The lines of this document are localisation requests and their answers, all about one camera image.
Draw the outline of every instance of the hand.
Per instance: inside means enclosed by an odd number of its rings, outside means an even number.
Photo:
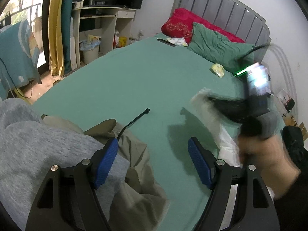
[[[241,163],[245,163],[247,156],[255,156],[255,165],[264,183],[274,191],[275,199],[286,194],[300,174],[278,136],[266,140],[239,136],[238,147]]]

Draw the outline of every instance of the green pillow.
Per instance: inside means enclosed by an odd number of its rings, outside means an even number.
[[[188,49],[208,61],[223,65],[225,70],[233,74],[254,63],[253,53],[243,59],[241,66],[238,62],[241,56],[254,47],[253,44],[230,42],[226,36],[196,22],[192,30],[192,41]]]

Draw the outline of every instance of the red pillow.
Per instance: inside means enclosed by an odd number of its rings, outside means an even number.
[[[169,20],[161,27],[161,32],[169,37],[185,38],[187,44],[192,40],[193,22],[203,24],[205,27],[217,31],[226,36],[231,42],[245,43],[241,38],[223,30],[220,27],[211,24],[205,19],[195,15],[184,8],[177,8]]]

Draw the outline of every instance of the white wall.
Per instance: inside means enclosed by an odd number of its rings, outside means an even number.
[[[137,12],[132,33],[143,30],[145,37],[160,32],[169,18],[174,0],[143,0]],[[297,92],[299,124],[308,126],[308,22],[295,0],[239,0],[266,19],[272,43],[279,45],[287,55]],[[270,67],[272,90],[285,89],[281,68],[273,54],[267,51],[264,61]]]

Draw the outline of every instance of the yellow container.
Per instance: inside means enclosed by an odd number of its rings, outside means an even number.
[[[127,37],[121,36],[120,39],[119,39],[118,47],[119,48],[125,47],[126,42],[127,42]]]

